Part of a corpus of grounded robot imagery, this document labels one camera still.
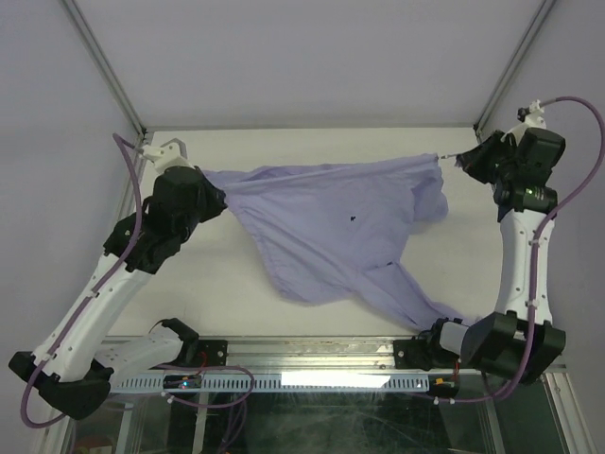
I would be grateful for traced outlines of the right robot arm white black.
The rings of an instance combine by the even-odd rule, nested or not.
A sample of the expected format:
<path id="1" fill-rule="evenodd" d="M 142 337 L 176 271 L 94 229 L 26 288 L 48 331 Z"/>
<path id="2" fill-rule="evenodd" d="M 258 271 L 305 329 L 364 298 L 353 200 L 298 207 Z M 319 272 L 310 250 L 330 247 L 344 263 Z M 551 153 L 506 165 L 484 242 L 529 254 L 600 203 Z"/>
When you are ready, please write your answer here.
<path id="1" fill-rule="evenodd" d="M 547 181 L 565 150 L 555 132 L 527 127 L 494 132 L 456 157 L 472 179 L 490 185 L 497 207 L 503 260 L 493 313 L 470 325 L 441 318 L 419 335 L 424 365 L 456 359 L 488 375 L 529 384 L 562 353 L 565 333 L 554 327 L 547 296 L 547 253 L 557 192 Z"/>

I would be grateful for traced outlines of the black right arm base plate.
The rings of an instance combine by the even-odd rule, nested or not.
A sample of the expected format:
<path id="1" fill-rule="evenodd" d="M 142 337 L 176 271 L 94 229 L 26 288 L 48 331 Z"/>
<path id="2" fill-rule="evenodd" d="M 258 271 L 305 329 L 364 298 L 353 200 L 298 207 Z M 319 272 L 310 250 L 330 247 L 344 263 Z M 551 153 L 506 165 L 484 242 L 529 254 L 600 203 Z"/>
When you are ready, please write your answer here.
<path id="1" fill-rule="evenodd" d="M 437 340 L 420 336 L 394 340 L 392 346 L 394 364 L 398 370 L 453 369 L 460 359 L 459 354 L 442 348 Z"/>

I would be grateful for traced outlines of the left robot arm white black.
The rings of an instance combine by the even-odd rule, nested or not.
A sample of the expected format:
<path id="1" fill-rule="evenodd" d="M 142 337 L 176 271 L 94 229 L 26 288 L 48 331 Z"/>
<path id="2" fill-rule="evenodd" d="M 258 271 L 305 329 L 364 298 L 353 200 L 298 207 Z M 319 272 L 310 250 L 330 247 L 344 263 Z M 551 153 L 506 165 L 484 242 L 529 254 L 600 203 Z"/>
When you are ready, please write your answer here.
<path id="1" fill-rule="evenodd" d="M 181 249 L 202 222 L 226 209 L 225 194 L 196 167 L 160 174 L 134 213 L 120 219 L 103 245 L 78 301 L 34 351 L 13 355 L 9 368 L 61 417 L 82 420 L 113 388 L 162 364 L 201 364 L 198 333 L 177 318 L 162 319 L 144 337 L 107 350 L 101 344 L 136 293 Z"/>

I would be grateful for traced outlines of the lilac zip-up jacket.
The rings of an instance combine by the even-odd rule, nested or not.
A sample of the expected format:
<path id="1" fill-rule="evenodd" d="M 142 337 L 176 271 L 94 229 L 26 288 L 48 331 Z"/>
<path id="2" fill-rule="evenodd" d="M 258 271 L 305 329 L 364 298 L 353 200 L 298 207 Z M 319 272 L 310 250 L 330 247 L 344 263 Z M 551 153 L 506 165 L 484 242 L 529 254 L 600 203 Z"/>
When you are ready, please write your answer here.
<path id="1" fill-rule="evenodd" d="M 286 299 L 321 305 L 356 296 L 415 330 L 460 318 L 401 263 L 409 236 L 448 214 L 436 155 L 204 174 L 225 193 Z"/>

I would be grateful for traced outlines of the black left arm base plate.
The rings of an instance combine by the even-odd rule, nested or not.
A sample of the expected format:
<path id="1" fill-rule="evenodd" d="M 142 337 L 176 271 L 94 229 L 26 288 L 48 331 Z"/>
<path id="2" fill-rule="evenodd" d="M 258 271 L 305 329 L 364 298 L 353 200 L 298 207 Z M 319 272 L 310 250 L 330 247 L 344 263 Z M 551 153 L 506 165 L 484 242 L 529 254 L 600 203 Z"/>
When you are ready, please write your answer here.
<path id="1" fill-rule="evenodd" d="M 177 357 L 167 362 L 173 368 L 200 369 L 224 366 L 228 356 L 228 341 L 223 339 L 198 339 L 187 341 Z"/>

